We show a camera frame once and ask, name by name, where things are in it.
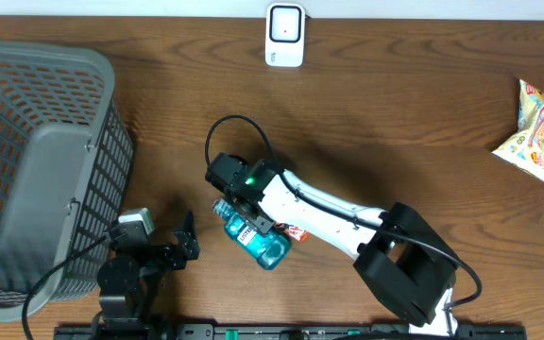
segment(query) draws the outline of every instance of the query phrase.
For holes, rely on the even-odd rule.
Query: wooden tabletop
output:
[[[491,156],[517,129],[523,78],[544,91],[544,23],[317,20],[305,62],[264,62],[263,19],[0,17],[0,39],[87,47],[116,74],[115,100],[137,136],[125,208],[147,207],[157,239],[195,213],[198,261],[167,277],[157,311],[219,323],[370,323],[395,317],[341,251],[294,245],[264,272],[224,234],[204,180],[219,117],[258,121],[302,179],[363,205],[411,205],[480,275],[461,320],[522,324],[544,339],[544,183]],[[227,122],[212,154],[267,157],[254,129]],[[458,272],[455,295],[474,285]],[[88,323],[97,293],[30,317],[33,334]],[[22,338],[20,323],[1,338]]]

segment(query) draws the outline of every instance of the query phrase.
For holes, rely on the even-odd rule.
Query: white wall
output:
[[[0,14],[261,18],[270,0],[0,0]],[[299,0],[313,18],[544,20],[544,0]]]

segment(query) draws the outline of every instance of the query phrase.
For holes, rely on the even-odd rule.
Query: green tape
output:
[[[226,340],[238,340],[238,331],[227,330],[226,331]]]

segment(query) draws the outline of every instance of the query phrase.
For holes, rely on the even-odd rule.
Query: laundry basket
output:
[[[133,146],[109,62],[85,49],[0,42],[0,321],[30,288],[116,219]],[[97,246],[52,276],[29,313],[92,291]]]

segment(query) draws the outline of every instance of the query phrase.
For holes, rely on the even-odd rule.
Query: blue bottle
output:
[[[224,231],[229,238],[256,259],[261,268],[274,269],[291,249],[289,240],[274,229],[266,235],[252,229],[225,199],[216,200],[213,210],[226,221]]]

